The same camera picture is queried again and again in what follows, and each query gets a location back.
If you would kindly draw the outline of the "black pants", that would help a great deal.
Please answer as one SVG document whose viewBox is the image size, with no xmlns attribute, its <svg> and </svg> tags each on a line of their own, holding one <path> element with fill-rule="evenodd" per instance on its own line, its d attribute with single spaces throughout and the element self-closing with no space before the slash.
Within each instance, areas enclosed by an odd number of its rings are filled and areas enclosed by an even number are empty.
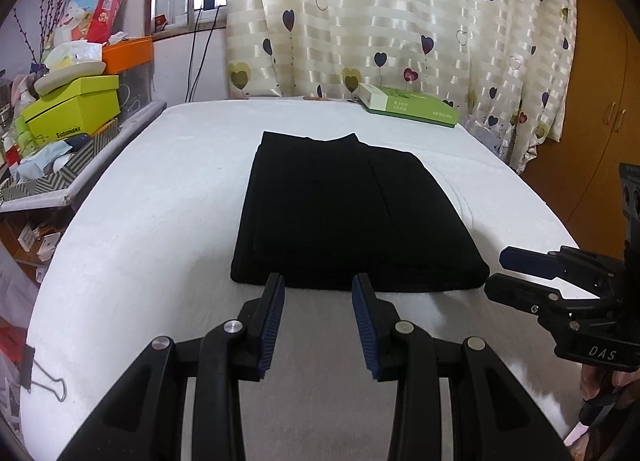
<svg viewBox="0 0 640 461">
<path fill-rule="evenodd" d="M 413 154 L 349 134 L 262 135 L 230 277 L 348 291 L 360 273 L 378 292 L 480 288 L 489 267 L 442 187 Z"/>
</svg>

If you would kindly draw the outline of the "grey side table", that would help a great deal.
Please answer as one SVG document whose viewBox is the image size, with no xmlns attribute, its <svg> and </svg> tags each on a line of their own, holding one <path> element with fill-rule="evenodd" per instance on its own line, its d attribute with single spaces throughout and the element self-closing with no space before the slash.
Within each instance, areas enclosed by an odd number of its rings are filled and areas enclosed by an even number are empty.
<svg viewBox="0 0 640 461">
<path fill-rule="evenodd" d="M 58 173 L 30 184 L 6 188 L 1 194 L 1 212 L 77 209 L 87 192 L 115 158 L 165 110 L 165 102 L 151 102 L 118 128 L 111 126 L 78 151 Z"/>
</svg>

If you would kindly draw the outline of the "black binder clip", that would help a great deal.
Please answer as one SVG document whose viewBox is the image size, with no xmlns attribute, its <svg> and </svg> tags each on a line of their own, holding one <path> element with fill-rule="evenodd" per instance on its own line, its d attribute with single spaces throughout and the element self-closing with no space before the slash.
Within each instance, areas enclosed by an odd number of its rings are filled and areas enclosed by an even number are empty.
<svg viewBox="0 0 640 461">
<path fill-rule="evenodd" d="M 43 389 L 59 403 L 64 403 L 67 399 L 66 381 L 58 375 L 50 374 L 37 360 L 35 348 L 28 344 L 23 347 L 20 385 L 27 393 L 31 393 L 34 389 Z"/>
</svg>

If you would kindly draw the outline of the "green and white flat box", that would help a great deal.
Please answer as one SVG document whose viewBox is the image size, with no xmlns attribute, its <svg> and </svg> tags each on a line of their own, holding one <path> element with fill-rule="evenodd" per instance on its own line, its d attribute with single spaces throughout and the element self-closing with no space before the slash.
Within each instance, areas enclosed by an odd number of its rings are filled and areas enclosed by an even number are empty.
<svg viewBox="0 0 640 461">
<path fill-rule="evenodd" d="M 460 114 L 442 100 L 421 93 L 361 83 L 356 96 L 369 111 L 454 128 Z"/>
</svg>

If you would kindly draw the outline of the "striped black white box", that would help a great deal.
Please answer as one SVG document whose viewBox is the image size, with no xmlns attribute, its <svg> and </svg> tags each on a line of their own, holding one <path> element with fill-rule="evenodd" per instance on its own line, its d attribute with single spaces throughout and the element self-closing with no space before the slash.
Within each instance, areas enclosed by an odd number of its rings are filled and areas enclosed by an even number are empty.
<svg viewBox="0 0 640 461">
<path fill-rule="evenodd" d="M 25 158 L 1 183 L 1 201 L 8 202 L 65 189 L 119 134 L 116 120 L 96 135 L 75 135 L 47 144 Z"/>
</svg>

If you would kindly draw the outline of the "heart pattern cream curtain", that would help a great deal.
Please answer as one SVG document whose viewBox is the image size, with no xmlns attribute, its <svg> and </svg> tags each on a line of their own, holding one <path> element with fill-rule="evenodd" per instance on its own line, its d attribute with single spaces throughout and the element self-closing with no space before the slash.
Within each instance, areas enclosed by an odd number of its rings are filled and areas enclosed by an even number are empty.
<svg viewBox="0 0 640 461">
<path fill-rule="evenodd" d="M 515 171 L 562 135 L 577 0 L 227 0 L 234 97 L 442 99 Z"/>
</svg>

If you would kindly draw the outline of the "brown wooden wardrobe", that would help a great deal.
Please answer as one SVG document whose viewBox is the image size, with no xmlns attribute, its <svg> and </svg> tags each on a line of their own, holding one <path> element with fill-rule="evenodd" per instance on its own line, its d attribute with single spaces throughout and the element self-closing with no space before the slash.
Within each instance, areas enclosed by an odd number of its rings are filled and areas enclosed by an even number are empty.
<svg viewBox="0 0 640 461">
<path fill-rule="evenodd" d="M 615 0 L 577 0 L 575 55 L 563 133 L 523 180 L 579 247 L 622 257 L 620 163 L 639 161 L 639 40 Z"/>
</svg>

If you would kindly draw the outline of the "orange box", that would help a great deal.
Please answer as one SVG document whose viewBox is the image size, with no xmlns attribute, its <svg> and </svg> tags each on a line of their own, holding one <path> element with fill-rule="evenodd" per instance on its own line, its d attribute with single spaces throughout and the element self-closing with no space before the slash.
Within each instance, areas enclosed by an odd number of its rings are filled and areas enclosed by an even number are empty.
<svg viewBox="0 0 640 461">
<path fill-rule="evenodd" d="M 105 45 L 102 50 L 104 74 L 119 74 L 153 60 L 153 40 L 150 36 L 123 40 Z"/>
</svg>

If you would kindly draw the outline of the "lime green shoe box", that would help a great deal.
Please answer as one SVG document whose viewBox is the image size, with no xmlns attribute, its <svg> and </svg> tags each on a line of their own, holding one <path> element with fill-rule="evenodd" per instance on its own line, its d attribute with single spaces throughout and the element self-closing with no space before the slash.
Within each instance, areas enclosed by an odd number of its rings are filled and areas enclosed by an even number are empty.
<svg viewBox="0 0 640 461">
<path fill-rule="evenodd" d="M 29 131 L 37 140 L 55 142 L 94 134 L 119 115 L 119 76 L 78 78 L 22 110 Z"/>
</svg>

